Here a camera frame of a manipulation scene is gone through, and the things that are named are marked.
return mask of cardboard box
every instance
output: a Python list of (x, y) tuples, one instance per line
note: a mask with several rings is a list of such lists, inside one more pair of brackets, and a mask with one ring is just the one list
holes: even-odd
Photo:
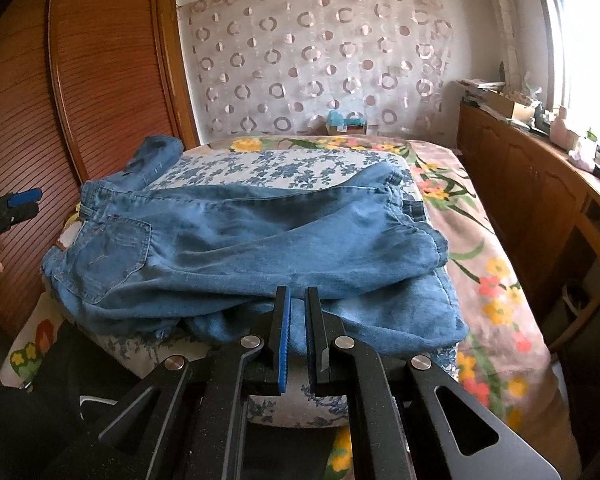
[(507, 119), (516, 119), (525, 124), (527, 124), (529, 119), (536, 113), (535, 107), (521, 105), (493, 90), (487, 92), (487, 104), (498, 113), (503, 114)]

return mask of wooden closet door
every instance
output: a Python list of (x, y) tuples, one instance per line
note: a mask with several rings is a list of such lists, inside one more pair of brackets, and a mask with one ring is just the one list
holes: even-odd
[(82, 181), (120, 170), (148, 135), (178, 135), (156, 0), (50, 0), (49, 59)]
[(0, 333), (15, 337), (43, 290), (42, 256), (79, 200), (53, 102), (48, 0), (14, 0), (0, 18), (0, 196), (41, 187), (40, 213), (3, 234)]

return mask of silver bolt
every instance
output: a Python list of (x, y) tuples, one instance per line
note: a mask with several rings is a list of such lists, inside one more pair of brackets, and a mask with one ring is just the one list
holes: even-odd
[(164, 367), (172, 372), (180, 370), (184, 366), (184, 357), (181, 355), (172, 355), (164, 360)]
[(246, 335), (240, 339), (240, 344), (245, 348), (256, 348), (260, 344), (260, 338), (256, 335)]
[(348, 349), (348, 348), (353, 348), (353, 345), (355, 345), (356, 342), (353, 341), (352, 338), (350, 338), (348, 335), (339, 335), (336, 338), (336, 346), (338, 348), (343, 348), (343, 349)]
[(416, 370), (429, 370), (431, 368), (431, 359), (426, 355), (416, 355), (411, 358), (411, 366)]

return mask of denim pocket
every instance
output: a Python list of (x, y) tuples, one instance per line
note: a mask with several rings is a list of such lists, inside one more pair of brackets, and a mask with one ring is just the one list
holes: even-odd
[(98, 303), (144, 265), (150, 240), (151, 225), (140, 220), (87, 221), (54, 277), (76, 296)]

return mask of wooden desk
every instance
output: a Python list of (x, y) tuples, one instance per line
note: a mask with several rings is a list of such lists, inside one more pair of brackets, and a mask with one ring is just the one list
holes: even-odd
[[(547, 140), (461, 106), (464, 164), (538, 322), (569, 279), (600, 261), (600, 180)], [(550, 344), (557, 351), (600, 306), (600, 290)]]

